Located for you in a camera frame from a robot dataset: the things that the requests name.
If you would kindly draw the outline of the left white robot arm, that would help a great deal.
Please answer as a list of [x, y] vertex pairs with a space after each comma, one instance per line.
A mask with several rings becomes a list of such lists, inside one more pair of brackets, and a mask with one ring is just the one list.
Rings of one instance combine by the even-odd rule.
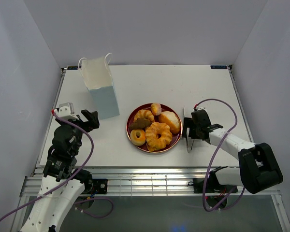
[[76, 156], [83, 135], [88, 136], [90, 131], [99, 128], [100, 123], [96, 111], [82, 110], [81, 113], [86, 121], [67, 107], [53, 110], [59, 127], [54, 131], [48, 150], [37, 200], [22, 232], [58, 232], [78, 196], [92, 190], [91, 174], [75, 167]]

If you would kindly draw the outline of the dark brown bread piece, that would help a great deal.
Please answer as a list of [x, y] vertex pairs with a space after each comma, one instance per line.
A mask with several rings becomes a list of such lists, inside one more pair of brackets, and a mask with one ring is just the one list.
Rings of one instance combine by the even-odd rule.
[[149, 127], [152, 122], [147, 118], [138, 118], [129, 125], [130, 130], [139, 130]]

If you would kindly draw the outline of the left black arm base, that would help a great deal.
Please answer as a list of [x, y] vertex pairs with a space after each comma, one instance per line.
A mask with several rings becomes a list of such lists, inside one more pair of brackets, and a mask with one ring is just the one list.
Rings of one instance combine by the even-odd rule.
[[108, 179], [90, 179], [85, 183], [83, 194], [106, 194]]

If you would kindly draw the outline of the small sugared round bun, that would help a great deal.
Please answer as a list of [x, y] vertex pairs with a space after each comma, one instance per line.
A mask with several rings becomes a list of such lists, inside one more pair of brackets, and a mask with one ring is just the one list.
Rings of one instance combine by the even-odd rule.
[[152, 103], [150, 106], [151, 112], [154, 116], [159, 116], [162, 113], [162, 108], [160, 103]]

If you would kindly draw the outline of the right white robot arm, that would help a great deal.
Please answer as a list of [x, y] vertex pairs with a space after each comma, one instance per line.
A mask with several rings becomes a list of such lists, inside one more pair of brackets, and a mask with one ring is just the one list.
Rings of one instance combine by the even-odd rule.
[[220, 124], [212, 124], [204, 109], [184, 118], [183, 138], [202, 140], [222, 149], [238, 160], [238, 167], [217, 167], [205, 175], [201, 185], [205, 191], [220, 192], [226, 186], [242, 186], [256, 194], [283, 182], [283, 174], [267, 143], [255, 144], [229, 132]]

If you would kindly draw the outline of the metal serving tongs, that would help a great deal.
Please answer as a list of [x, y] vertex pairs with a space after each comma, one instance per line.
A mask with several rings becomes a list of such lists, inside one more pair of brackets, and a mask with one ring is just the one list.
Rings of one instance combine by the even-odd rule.
[[[183, 118], [191, 117], [190, 113], [191, 113], [191, 111], [189, 110], [189, 108], [186, 109], [184, 106], [183, 107]], [[188, 137], [188, 132], [189, 132], [189, 129], [187, 129], [187, 131], [186, 131], [185, 141], [186, 141], [186, 150], [188, 153], [190, 153], [193, 149], [193, 145], [194, 145], [195, 140]]]

